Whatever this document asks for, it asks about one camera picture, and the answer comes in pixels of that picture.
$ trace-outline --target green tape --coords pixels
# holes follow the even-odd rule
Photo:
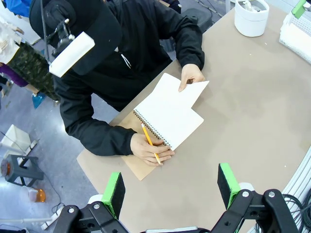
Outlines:
[[[112,198],[114,196],[116,185],[120,175],[121,175],[120,172],[113,172],[111,174],[102,198],[102,203],[104,203],[104,205],[108,208],[108,210],[110,211],[110,213],[114,218],[117,218],[117,216],[112,206]]]
[[[220,167],[225,175],[225,179],[230,189],[229,202],[228,202],[228,206],[226,207],[228,209],[230,205],[232,204],[232,202],[234,201],[235,196],[238,194],[238,192],[240,192],[241,188],[229,164],[222,163],[220,164]]]
[[[300,0],[299,3],[294,7],[294,9],[292,10],[292,14],[299,19],[304,12],[306,11],[305,8],[303,7],[303,5],[306,3],[306,0]]]

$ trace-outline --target gray floor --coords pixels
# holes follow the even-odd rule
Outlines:
[[[201,0],[210,6],[207,0]],[[183,11],[188,8],[199,8],[207,11],[195,0],[180,0]],[[225,14],[225,0],[210,0],[216,10]],[[213,21],[220,17],[213,14]],[[94,117],[109,122],[118,113],[97,96],[92,98],[95,109]],[[59,114],[59,106],[46,98],[35,110],[31,93],[16,85],[2,101],[0,110],[0,131],[6,132],[14,124],[30,134],[31,139],[38,139],[39,143],[30,156],[39,158],[39,166],[51,180],[52,185],[61,197],[64,204],[74,204],[84,207],[88,199],[96,195],[96,191],[84,172],[79,167],[76,157],[83,146],[78,140],[68,136]],[[38,218],[50,217],[51,208],[59,202],[57,194],[53,191],[48,179],[35,183],[36,187],[46,191],[47,199],[44,203],[29,203],[21,195],[21,188],[0,178],[0,218]],[[38,224],[12,224],[19,228],[27,227],[33,232],[41,232]],[[15,229],[1,226],[0,229]],[[54,224],[46,232],[52,232]]]

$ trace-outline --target beige tabletop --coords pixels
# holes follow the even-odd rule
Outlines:
[[[204,33],[203,74],[210,83],[193,107],[204,123],[143,181],[120,157],[80,154],[78,162],[99,193],[112,171],[122,172],[126,194],[120,220],[130,232],[211,229],[225,210],[218,163],[230,163],[238,181],[252,183],[259,193],[288,183],[311,144],[311,66],[278,42],[284,18],[271,7],[264,35],[250,38],[236,30],[232,10]],[[181,69],[175,61],[164,71],[180,77]],[[112,124],[120,123],[160,77]]]

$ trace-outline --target yellow pencil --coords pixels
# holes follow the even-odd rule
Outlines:
[[[149,144],[150,144],[151,146],[153,146],[152,141],[151,141],[151,139],[150,139],[150,137],[149,137],[149,135],[148,135],[148,132],[147,132],[147,130],[146,130],[146,128],[145,128],[145,125],[142,123],[141,126],[142,126],[142,130],[144,130],[144,133],[145,133],[145,135],[146,135],[146,138],[147,138]],[[158,154],[157,154],[157,153],[154,153],[154,154],[155,154],[155,158],[156,158],[157,162],[161,165],[161,162],[160,162],[160,159],[159,159]]]

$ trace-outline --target hand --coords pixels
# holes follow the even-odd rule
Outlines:
[[[9,42],[7,40],[0,42],[0,49],[5,50],[5,48],[8,46]]]
[[[151,139],[153,146],[149,145],[144,134],[136,133],[131,139],[131,150],[135,156],[142,159],[149,166],[159,166],[154,153],[157,153],[161,162],[171,159],[174,151],[164,146],[163,140]]]
[[[205,81],[205,77],[200,71],[200,68],[195,64],[187,64],[181,71],[181,83],[178,91],[183,91],[187,84],[198,83]]]
[[[17,31],[18,33],[20,33],[20,34],[24,35],[24,31],[23,31],[22,29],[17,28],[17,29],[16,29],[16,31]]]

